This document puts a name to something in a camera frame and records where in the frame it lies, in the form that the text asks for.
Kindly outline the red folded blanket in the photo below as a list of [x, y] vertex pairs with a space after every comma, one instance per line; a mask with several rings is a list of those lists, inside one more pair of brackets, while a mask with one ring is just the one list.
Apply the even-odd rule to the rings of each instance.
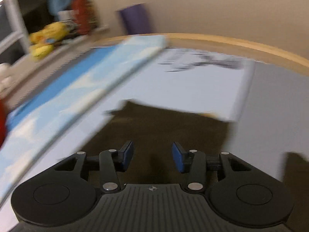
[[6, 120], [7, 120], [6, 108], [2, 100], [0, 100], [0, 147], [2, 146], [7, 134]]

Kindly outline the wooden bed frame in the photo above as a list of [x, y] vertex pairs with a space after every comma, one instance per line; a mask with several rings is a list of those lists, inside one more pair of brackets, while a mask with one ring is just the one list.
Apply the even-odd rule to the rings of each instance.
[[308, 75], [308, 59], [267, 44], [205, 34], [163, 33], [170, 47], [192, 48], [247, 57]]

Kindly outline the dark red cushion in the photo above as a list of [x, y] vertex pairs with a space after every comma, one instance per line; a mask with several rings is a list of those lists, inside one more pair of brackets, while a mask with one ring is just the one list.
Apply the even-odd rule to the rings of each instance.
[[88, 35], [98, 25], [98, 19], [91, 0], [72, 0], [73, 20], [80, 35]]

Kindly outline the yellow plush toy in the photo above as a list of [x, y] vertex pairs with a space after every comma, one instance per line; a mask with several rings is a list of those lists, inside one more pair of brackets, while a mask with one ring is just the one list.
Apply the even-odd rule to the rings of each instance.
[[54, 49], [54, 44], [64, 39], [69, 33], [63, 22], [55, 22], [46, 25], [42, 30], [31, 33], [29, 51], [31, 56], [39, 61], [45, 58]]

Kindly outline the white plush toy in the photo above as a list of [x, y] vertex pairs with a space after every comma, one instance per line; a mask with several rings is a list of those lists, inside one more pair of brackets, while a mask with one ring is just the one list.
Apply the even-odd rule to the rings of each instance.
[[5, 93], [14, 84], [13, 70], [9, 63], [0, 64], [0, 93]]

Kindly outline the purple rolled mat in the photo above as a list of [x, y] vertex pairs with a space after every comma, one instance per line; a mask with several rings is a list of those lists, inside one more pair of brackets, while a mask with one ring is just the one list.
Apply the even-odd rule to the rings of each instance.
[[145, 3], [139, 3], [117, 10], [117, 13], [128, 35], [154, 33], [154, 27]]

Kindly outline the deer print bed sheet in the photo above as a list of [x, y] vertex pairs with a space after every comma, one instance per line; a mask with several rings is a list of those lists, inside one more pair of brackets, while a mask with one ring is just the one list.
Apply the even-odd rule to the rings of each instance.
[[[82, 148], [127, 101], [233, 124], [219, 154], [206, 154], [204, 194], [181, 183], [101, 191], [99, 155]], [[307, 77], [233, 55], [166, 48], [29, 168], [2, 204], [1, 231], [291, 231], [296, 203], [275, 169], [279, 145], [303, 136], [307, 109]]]

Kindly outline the brown corduroy pants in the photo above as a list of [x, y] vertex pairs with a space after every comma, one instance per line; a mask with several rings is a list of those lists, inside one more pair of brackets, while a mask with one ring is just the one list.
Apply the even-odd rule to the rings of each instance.
[[185, 181], [172, 158], [172, 144], [216, 156], [233, 124], [206, 114], [156, 108], [127, 101], [123, 108], [108, 112], [110, 121], [82, 148], [88, 156], [119, 149], [132, 141], [134, 155], [119, 181], [130, 184], [173, 184]]

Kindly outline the blue cloud pattern quilt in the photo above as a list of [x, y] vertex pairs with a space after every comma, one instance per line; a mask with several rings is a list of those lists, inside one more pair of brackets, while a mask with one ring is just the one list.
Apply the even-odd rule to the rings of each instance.
[[67, 128], [166, 44], [163, 35], [132, 36], [113, 46], [92, 48], [10, 113], [1, 146], [1, 202]]

